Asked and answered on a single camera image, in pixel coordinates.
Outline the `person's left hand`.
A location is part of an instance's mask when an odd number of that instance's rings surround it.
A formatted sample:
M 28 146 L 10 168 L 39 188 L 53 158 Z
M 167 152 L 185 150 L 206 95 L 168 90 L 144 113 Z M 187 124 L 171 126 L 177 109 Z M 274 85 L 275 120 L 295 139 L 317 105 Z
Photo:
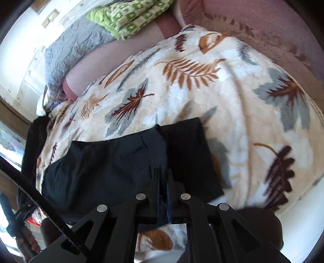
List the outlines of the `person's left hand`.
M 50 221 L 50 219 L 45 218 L 40 226 L 40 232 L 43 238 L 43 241 L 45 243 L 45 247 L 50 246 L 54 241 L 56 241 L 62 233 L 54 226 L 54 224 Z M 35 239 L 35 236 L 32 234 L 30 230 L 28 230 L 29 236 L 29 244 L 31 245 L 32 251 L 39 254 L 41 252 L 41 247 L 39 246 L 37 240 Z M 29 256 L 23 249 L 22 245 L 24 243 L 24 240 L 22 238 L 16 238 L 16 244 L 18 246 L 18 249 L 24 256 L 25 262 L 29 262 L 32 257 Z

